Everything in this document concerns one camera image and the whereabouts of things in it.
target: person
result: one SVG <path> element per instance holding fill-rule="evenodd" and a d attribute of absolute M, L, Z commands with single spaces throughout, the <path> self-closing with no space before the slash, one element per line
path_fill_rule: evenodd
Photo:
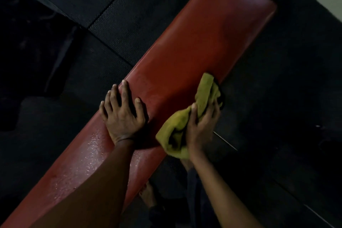
<path fill-rule="evenodd" d="M 129 86 L 125 80 L 122 81 L 121 95 L 117 85 L 108 91 L 99 111 L 115 144 L 113 152 L 93 175 L 31 228 L 119 226 L 131 158 L 139 143 L 139 132 L 146 124 L 141 100 L 136 98 L 134 101 L 136 116 L 129 107 L 129 100 Z M 212 141 L 219 117 L 217 101 L 209 102 L 199 123 L 196 104 L 191 107 L 186 129 L 190 162 L 184 162 L 188 170 L 191 224 L 194 228 L 261 228 L 262 225 L 225 183 L 203 151 L 203 147 Z M 157 204 L 149 183 L 141 196 L 148 202 L 151 211 L 156 210 Z M 152 227 L 174 227 L 171 222 L 163 222 L 166 220 L 164 214 L 160 209 L 155 211 Z"/>

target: red vinyl cushion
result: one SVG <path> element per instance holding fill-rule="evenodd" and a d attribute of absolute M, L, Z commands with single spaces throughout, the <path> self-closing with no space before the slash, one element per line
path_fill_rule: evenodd
<path fill-rule="evenodd" d="M 276 10 L 271 0 L 190 0 L 126 77 L 149 116 L 148 140 L 175 111 L 194 102 L 204 72 L 221 83 Z M 113 150 L 96 113 L 3 224 L 29 227 L 84 182 Z M 165 157 L 160 146 L 136 150 L 125 207 Z"/>

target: black rubber floor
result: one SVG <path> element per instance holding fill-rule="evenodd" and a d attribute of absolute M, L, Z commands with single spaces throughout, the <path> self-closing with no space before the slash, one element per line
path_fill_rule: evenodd
<path fill-rule="evenodd" d="M 188 0 L 39 1 L 89 32 L 63 94 L 26 98 L 17 129 L 0 133 L 0 205 L 7 210 L 0 223 Z M 322 153 L 315 125 L 341 142 L 342 26 L 315 0 L 274 1 L 275 18 L 222 85 L 227 106 L 216 132 L 237 151 L 215 136 L 209 155 L 265 227 L 340 227 L 341 171 L 338 159 Z M 186 173 L 174 159 L 151 180 L 166 198 L 184 195 Z M 149 227 L 146 214 L 136 199 L 122 227 Z"/>

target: towel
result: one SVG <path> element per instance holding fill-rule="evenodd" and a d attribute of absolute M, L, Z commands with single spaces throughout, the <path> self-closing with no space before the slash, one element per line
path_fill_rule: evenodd
<path fill-rule="evenodd" d="M 216 84 L 214 77 L 204 73 L 197 88 L 195 101 L 197 104 L 197 116 L 201 121 L 207 109 L 208 101 L 217 99 L 220 109 L 223 107 L 223 94 Z M 170 156 L 179 159 L 188 159 L 189 153 L 185 142 L 185 131 L 191 113 L 191 105 L 188 108 L 175 112 L 156 134 L 156 140 Z"/>

